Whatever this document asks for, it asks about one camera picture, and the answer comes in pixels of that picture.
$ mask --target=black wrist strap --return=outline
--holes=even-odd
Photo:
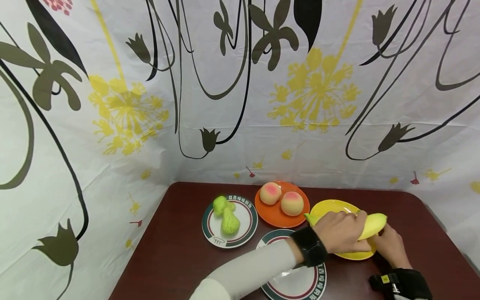
[[[392,273],[369,278],[373,290],[387,295],[400,295],[407,299],[432,300],[433,295],[427,285],[427,281],[419,271],[410,269],[393,269]]]
[[[313,267],[322,264],[328,258],[324,244],[315,231],[307,226],[291,234],[292,239],[300,249],[305,262],[303,265]]]

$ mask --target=brown table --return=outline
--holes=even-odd
[[[252,239],[235,249],[217,248],[202,233],[202,215],[218,195],[238,194],[253,201],[259,188],[186,182],[171,185],[110,299],[187,300],[203,278],[220,265],[255,249],[259,239],[275,229],[260,219]],[[302,190],[311,204],[339,199],[368,213],[386,214],[389,224],[402,235],[410,262],[427,279],[435,300],[480,299],[480,277],[417,197],[394,191]],[[371,290],[368,277],[384,267],[377,254],[362,262],[333,255],[326,262],[328,279],[322,300],[382,299]],[[245,299],[267,297],[259,289]]]

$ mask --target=green-rimmed plate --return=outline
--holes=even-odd
[[[213,203],[205,210],[202,218],[202,231],[207,240],[220,248],[236,248],[249,239],[257,230],[258,215],[253,203],[244,197],[237,195],[226,195],[227,200],[235,203],[235,216],[240,220],[240,229],[234,235],[225,235],[221,232],[222,218],[216,217],[213,213]]]
[[[258,242],[257,248],[284,240],[294,232],[290,229],[270,231]],[[325,264],[300,267],[279,274],[262,286],[272,300],[319,300],[325,290],[327,273]]]

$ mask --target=left hand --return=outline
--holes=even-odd
[[[357,241],[365,227],[367,213],[328,212],[313,230],[324,244],[328,253],[369,252],[372,250],[367,240]]]

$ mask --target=fabric backdrop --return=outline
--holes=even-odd
[[[178,180],[404,190],[479,266],[479,13],[4,1],[0,299],[107,299]]]

